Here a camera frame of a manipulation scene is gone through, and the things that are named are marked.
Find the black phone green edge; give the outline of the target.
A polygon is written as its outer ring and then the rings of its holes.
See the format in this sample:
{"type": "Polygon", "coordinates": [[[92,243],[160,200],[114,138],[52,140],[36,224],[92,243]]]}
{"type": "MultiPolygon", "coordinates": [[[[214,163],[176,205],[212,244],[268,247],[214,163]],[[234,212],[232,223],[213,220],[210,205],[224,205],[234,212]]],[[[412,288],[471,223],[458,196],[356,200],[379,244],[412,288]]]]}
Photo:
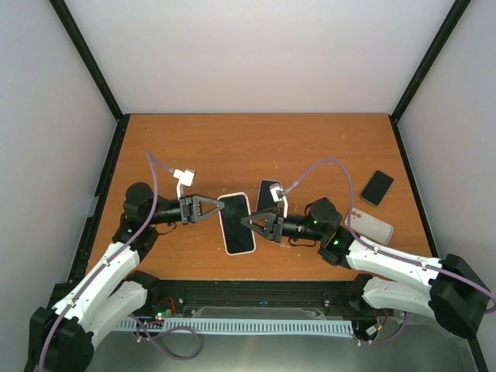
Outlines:
{"type": "Polygon", "coordinates": [[[360,197],[367,203],[378,206],[383,201],[393,182],[393,177],[376,170],[361,191],[360,197]]]}

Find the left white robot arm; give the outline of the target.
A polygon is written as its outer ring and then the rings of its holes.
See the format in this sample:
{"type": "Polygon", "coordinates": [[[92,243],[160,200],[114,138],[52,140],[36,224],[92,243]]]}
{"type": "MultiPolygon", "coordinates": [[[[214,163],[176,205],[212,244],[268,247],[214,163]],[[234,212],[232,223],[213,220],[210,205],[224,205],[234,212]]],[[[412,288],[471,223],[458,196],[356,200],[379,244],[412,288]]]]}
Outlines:
{"type": "Polygon", "coordinates": [[[134,311],[156,310],[157,278],[136,268],[157,241],[159,224],[198,223],[224,209],[203,195],[166,199],[148,184],[126,191],[119,227],[99,262],[59,301],[29,320],[28,361],[41,371],[84,371],[102,340],[134,311]]]}

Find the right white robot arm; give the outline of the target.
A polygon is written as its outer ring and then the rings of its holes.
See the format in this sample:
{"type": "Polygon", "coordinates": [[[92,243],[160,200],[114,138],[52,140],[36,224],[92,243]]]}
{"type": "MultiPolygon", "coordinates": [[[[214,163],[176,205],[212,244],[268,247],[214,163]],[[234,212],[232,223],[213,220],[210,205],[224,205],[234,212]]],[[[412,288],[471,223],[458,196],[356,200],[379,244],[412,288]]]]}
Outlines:
{"type": "Polygon", "coordinates": [[[319,243],[318,253],[334,266],[361,270],[350,286],[350,304],[391,308],[434,319],[448,332],[472,339],[495,297],[462,257],[422,257],[388,248],[341,225],[343,217],[327,198],[311,203],[304,215],[270,208],[246,215],[241,223],[269,241],[283,237],[319,243]]]}

